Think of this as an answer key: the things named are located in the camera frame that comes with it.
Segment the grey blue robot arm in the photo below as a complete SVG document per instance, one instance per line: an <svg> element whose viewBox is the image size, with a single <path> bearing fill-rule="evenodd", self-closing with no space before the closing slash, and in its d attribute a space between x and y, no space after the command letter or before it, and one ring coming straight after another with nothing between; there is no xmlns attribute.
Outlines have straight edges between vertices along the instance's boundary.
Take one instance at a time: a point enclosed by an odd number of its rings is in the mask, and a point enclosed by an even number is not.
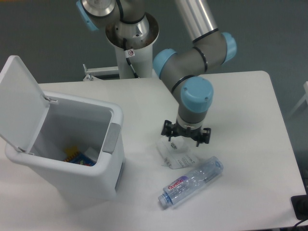
<svg viewBox="0 0 308 231"><path fill-rule="evenodd" d="M231 34L220 32L205 0L178 0L193 47L179 54L165 49L153 56L159 35L156 19L142 0L79 0L77 8L89 30L105 29L113 45L119 76L145 78L156 74L179 104L175 123L165 121L161 134L183 136L197 144L209 143L211 130L203 121L214 90L202 74L232 59L237 52Z"/></svg>

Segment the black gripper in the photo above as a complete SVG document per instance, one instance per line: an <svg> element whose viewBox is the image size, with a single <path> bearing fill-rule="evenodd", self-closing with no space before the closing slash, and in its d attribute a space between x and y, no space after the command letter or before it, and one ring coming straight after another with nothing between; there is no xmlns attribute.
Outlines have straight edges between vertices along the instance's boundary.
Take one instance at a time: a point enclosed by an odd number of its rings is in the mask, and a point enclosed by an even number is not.
<svg viewBox="0 0 308 231"><path fill-rule="evenodd" d="M161 135L168 137L168 141L171 141L173 136L191 138L196 141L196 147L198 147L202 143L209 144L211 128L183 128L178 122L173 124L171 121L165 120Z"/></svg>

